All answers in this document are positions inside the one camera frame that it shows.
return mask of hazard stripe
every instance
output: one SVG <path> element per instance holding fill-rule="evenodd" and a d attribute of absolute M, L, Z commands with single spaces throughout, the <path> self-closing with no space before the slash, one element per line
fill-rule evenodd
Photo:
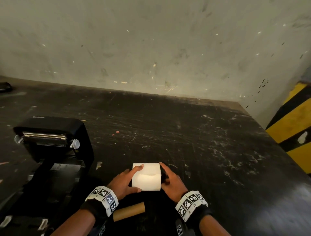
<path fill-rule="evenodd" d="M 311 173 L 311 142 L 287 153 L 306 172 Z"/>
<path fill-rule="evenodd" d="M 280 143 L 284 151 L 289 152 L 311 142 L 311 126 Z"/>
<path fill-rule="evenodd" d="M 287 99 L 284 101 L 283 105 L 287 103 L 289 100 L 291 100 L 297 93 L 299 93 L 304 87 L 307 85 L 305 83 L 298 83 L 294 87 L 292 91 L 290 91 L 290 94 L 288 95 Z"/>
<path fill-rule="evenodd" d="M 305 101 L 304 103 L 300 104 L 295 109 L 293 109 L 282 119 L 280 119 L 270 128 L 268 128 L 266 131 L 277 143 L 280 143 L 310 126 L 311 126 L 311 98 Z"/>
<path fill-rule="evenodd" d="M 292 112 L 296 107 L 311 98 L 311 86 L 306 86 L 300 90 L 296 95 L 294 95 L 287 103 L 280 107 L 275 116 L 272 118 L 266 130 L 270 129 L 275 123 L 285 117 L 287 114 Z"/>

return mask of yellow stripe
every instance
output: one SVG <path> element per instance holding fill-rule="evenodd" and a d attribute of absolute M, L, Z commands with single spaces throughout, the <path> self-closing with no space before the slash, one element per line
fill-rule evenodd
<path fill-rule="evenodd" d="M 294 87 L 294 89 L 292 91 L 290 91 L 290 94 L 288 95 L 287 99 L 285 100 L 285 102 L 283 103 L 283 105 L 285 103 L 287 103 L 293 96 L 295 96 L 297 93 L 299 93 L 304 87 L 306 87 L 306 84 L 303 83 L 298 83 L 296 84 L 296 86 Z"/>
<path fill-rule="evenodd" d="M 287 152 L 288 155 L 307 173 L 311 173 L 311 142 Z"/>
<path fill-rule="evenodd" d="M 300 104 L 266 131 L 280 143 L 311 126 L 311 98 Z"/>

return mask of person's left arm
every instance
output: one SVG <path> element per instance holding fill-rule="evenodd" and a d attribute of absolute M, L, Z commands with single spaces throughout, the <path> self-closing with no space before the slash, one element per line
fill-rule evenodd
<path fill-rule="evenodd" d="M 144 165 L 135 166 L 131 171 L 125 170 L 117 175 L 107 188 L 111 189 L 118 200 L 131 193 L 141 192 L 141 189 L 129 187 L 129 183 L 137 171 L 142 170 Z M 87 200 L 75 214 L 68 218 L 58 227 L 51 236 L 86 236 L 93 228 L 98 218 L 108 218 L 104 206 L 96 199 Z"/>

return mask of black table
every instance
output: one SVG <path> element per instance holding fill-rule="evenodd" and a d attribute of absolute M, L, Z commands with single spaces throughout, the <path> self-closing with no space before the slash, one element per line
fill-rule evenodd
<path fill-rule="evenodd" d="M 0 200 L 35 165 L 12 128 L 30 116 L 63 116 L 84 121 L 95 154 L 90 176 L 106 184 L 132 163 L 162 161 L 202 193 L 232 235 L 311 234 L 310 178 L 238 103 L 6 80 L 15 89 L 0 94 L 0 162 L 9 162 L 0 165 Z M 120 205 L 141 201 L 146 213 L 108 231 L 171 235 L 165 194 L 135 194 Z"/>

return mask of white marker bracelet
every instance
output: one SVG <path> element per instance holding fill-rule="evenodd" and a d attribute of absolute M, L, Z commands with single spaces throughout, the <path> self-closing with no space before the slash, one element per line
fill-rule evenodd
<path fill-rule="evenodd" d="M 200 205 L 208 206 L 199 191 L 190 191 L 182 196 L 175 209 L 178 211 L 184 222 L 187 222 L 194 210 Z"/>
<path fill-rule="evenodd" d="M 100 201 L 104 208 L 106 209 L 107 216 L 109 217 L 113 211 L 119 205 L 118 198 L 114 194 L 114 192 L 105 187 L 105 186 L 97 186 L 91 194 L 85 199 L 85 201 L 89 199 L 96 199 Z"/>

